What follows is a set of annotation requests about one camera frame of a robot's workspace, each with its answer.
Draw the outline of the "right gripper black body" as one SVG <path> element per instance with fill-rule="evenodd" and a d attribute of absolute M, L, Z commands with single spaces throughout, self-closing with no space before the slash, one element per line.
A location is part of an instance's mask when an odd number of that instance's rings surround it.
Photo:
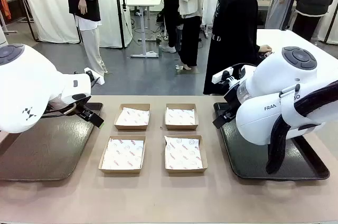
<path fill-rule="evenodd" d="M 233 86 L 229 91 L 225 94 L 224 99 L 227 101 L 230 106 L 229 112 L 233 115 L 237 113 L 238 108 L 241 106 L 241 102 L 237 97 L 237 89 L 238 86 Z"/>

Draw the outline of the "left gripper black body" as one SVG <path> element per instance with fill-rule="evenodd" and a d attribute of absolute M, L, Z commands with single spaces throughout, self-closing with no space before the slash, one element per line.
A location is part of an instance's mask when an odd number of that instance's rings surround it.
<path fill-rule="evenodd" d="M 91 115 L 93 112 L 89 109 L 86 104 L 89 99 L 81 99 L 76 102 L 75 114 L 82 114 L 82 115 Z"/>

